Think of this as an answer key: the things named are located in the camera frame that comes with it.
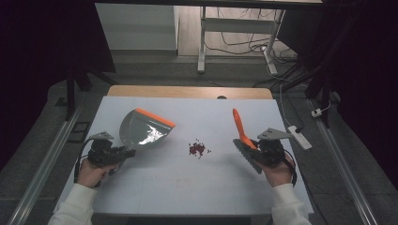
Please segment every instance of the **white table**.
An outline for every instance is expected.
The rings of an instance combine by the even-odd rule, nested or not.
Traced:
[[[122,145],[119,126],[131,110],[143,108],[176,123],[162,142],[137,152],[107,177],[94,202],[96,213],[123,216],[258,216],[270,214],[272,198],[264,174],[258,174],[233,144],[238,138],[232,116],[237,108],[253,139],[267,128],[284,130],[275,100],[176,97],[104,97],[88,136],[106,130]],[[189,155],[189,143],[204,143],[201,158]],[[290,142],[284,148],[292,152]],[[73,170],[59,199],[72,186]],[[313,212],[300,174],[298,197]]]

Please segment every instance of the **orange brush handle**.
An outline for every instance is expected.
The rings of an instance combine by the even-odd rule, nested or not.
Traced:
[[[232,110],[232,115],[234,116],[235,124],[237,125],[237,132],[239,132],[239,138],[243,143],[249,145],[252,149],[257,149],[252,141],[246,136],[245,131],[243,130],[242,121],[240,120],[239,112],[237,109]]]

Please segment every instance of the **table surface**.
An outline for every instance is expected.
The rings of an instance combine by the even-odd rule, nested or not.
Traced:
[[[216,99],[219,95],[228,99]],[[254,138],[267,128],[285,130],[269,90],[113,86],[103,98],[88,136],[106,128],[115,137],[114,146],[123,145],[118,136],[121,121],[138,107],[175,122],[176,127],[160,144],[138,151],[115,175],[102,182],[93,205],[95,212],[124,216],[270,213],[272,199],[266,177],[254,170],[232,142],[238,138],[233,108],[239,110],[249,137]],[[189,143],[196,142],[203,143],[210,152],[201,157],[188,154]],[[282,140],[282,144],[293,154],[288,140]],[[68,195],[72,176],[73,170],[58,203]],[[313,212],[299,169],[295,191]]]

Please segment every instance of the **dustpan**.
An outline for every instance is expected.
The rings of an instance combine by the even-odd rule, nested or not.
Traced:
[[[166,138],[175,126],[175,123],[167,119],[137,108],[123,119],[119,136],[129,149],[146,150]]]

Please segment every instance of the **white sleeve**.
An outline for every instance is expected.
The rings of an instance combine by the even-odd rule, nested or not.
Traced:
[[[50,218],[49,225],[91,225],[96,194],[95,189],[74,184],[65,202],[60,204],[58,211]]]
[[[308,209],[300,201],[293,190],[292,184],[285,184],[272,189],[274,207],[272,218],[275,225],[307,225]]]

